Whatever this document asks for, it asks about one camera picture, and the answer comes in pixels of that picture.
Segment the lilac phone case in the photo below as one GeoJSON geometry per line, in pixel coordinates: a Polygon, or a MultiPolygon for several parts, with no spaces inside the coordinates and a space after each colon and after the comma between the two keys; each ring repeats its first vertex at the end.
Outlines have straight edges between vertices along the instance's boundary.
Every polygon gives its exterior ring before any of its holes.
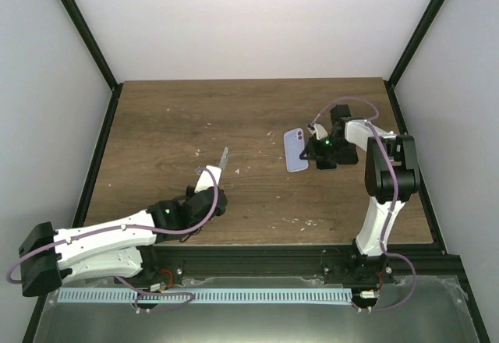
{"type": "Polygon", "coordinates": [[[308,160],[301,157],[306,146],[303,130],[296,128],[284,133],[283,145],[287,172],[305,171],[309,167],[309,163],[308,160]]]}

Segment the dark green phone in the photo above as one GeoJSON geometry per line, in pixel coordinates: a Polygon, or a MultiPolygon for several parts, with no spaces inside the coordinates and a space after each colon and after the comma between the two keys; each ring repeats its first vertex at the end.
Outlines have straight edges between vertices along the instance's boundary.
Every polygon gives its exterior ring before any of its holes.
{"type": "Polygon", "coordinates": [[[337,168],[337,163],[335,160],[317,160],[316,166],[321,171],[332,171],[337,168]]]}

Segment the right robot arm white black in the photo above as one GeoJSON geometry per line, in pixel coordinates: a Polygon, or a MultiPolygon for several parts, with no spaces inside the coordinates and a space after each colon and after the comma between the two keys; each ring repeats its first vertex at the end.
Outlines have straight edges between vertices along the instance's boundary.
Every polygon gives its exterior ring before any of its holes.
{"type": "Polygon", "coordinates": [[[357,164],[358,150],[366,153],[364,186],[369,204],[345,270],[352,281],[363,283],[381,270],[383,260],[389,256],[388,239],[395,220],[419,191],[416,142],[410,135],[379,128],[371,118],[352,116],[347,104],[336,104],[329,113],[330,130],[316,119],[307,124],[310,137],[299,158],[331,170],[357,164]]]}

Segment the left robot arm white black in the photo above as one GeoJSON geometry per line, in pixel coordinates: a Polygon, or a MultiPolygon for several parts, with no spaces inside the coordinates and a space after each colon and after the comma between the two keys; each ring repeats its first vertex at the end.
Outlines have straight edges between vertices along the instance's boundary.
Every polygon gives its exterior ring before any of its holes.
{"type": "Polygon", "coordinates": [[[152,246],[186,241],[212,218],[221,216],[227,197],[220,188],[162,200],[128,217],[84,228],[36,225],[19,247],[19,284],[25,297],[48,294],[63,284],[119,276],[153,282],[159,274],[152,246]]]}

